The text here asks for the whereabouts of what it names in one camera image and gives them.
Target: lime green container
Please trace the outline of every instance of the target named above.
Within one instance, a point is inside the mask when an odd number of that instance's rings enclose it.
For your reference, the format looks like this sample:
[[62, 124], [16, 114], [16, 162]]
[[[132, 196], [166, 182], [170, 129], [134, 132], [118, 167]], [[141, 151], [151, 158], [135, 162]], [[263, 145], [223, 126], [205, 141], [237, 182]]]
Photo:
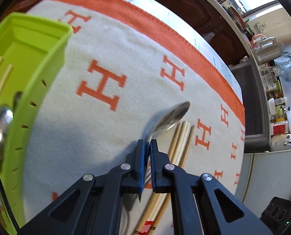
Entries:
[[[9, 64], [12, 70], [0, 92], [0, 106], [13, 108], [14, 96], [22, 91], [10, 125], [0, 176], [19, 224], [26, 223], [22, 180], [25, 153], [38, 109], [64, 64], [64, 50], [72, 34], [70, 25], [24, 13], [12, 13], [0, 23], [0, 82]], [[10, 234], [16, 231], [4, 211]]]

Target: metal screw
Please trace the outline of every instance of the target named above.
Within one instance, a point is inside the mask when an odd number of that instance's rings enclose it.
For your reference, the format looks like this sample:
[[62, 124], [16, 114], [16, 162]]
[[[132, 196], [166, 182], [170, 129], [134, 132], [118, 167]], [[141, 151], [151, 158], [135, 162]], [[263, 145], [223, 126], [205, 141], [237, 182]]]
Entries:
[[131, 168], [131, 165], [130, 165], [130, 164], [122, 164], [122, 165], [120, 166], [120, 168], [121, 168], [121, 169], [124, 169], [124, 170], [128, 170], [128, 169]]
[[204, 173], [204, 174], [202, 174], [202, 178], [206, 181], [210, 181], [210, 180], [212, 180], [213, 177], [209, 173]]
[[174, 164], [165, 164], [165, 169], [173, 170], [175, 168]]
[[91, 181], [93, 179], [93, 175], [92, 174], [85, 174], [82, 178], [84, 181]]

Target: black cord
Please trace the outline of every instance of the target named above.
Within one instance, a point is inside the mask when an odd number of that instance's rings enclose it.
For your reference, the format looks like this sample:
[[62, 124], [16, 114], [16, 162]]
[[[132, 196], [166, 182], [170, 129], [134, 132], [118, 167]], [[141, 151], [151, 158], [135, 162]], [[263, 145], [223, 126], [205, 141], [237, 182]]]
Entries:
[[13, 223], [13, 226], [15, 227], [16, 231], [18, 232], [20, 228], [19, 228], [18, 223], [17, 223], [17, 221], [16, 221], [16, 219], [14, 217], [14, 214], [12, 212], [10, 204], [8, 202], [8, 199], [7, 199], [7, 196], [6, 196], [6, 192], [5, 192], [3, 183], [1, 181], [1, 178], [0, 178], [0, 193], [1, 193], [4, 205], [5, 205], [5, 208], [7, 210], [7, 213], [9, 215], [9, 218], [10, 218], [11, 222]]

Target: table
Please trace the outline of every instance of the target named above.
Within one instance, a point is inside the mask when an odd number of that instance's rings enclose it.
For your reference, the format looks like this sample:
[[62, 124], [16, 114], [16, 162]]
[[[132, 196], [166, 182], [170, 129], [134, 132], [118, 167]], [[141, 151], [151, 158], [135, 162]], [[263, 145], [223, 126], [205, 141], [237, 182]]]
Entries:
[[[209, 172], [234, 193], [244, 147], [241, 90], [188, 24], [153, 0], [44, 0], [29, 13], [68, 22], [74, 34], [27, 148], [27, 220], [83, 174], [122, 163], [163, 113], [186, 100], [184, 119], [197, 128], [185, 170]], [[162, 148], [167, 137], [158, 140]]]

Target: brown cabinet door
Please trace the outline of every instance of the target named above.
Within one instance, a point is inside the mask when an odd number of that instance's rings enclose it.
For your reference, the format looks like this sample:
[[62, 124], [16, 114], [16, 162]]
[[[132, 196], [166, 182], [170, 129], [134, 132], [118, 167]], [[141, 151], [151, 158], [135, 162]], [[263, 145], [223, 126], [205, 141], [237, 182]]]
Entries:
[[215, 28], [210, 45], [227, 65], [239, 64], [248, 55], [241, 41], [226, 21]]
[[223, 21], [217, 10], [206, 0], [157, 0], [169, 8], [198, 33], [213, 31], [213, 27]]

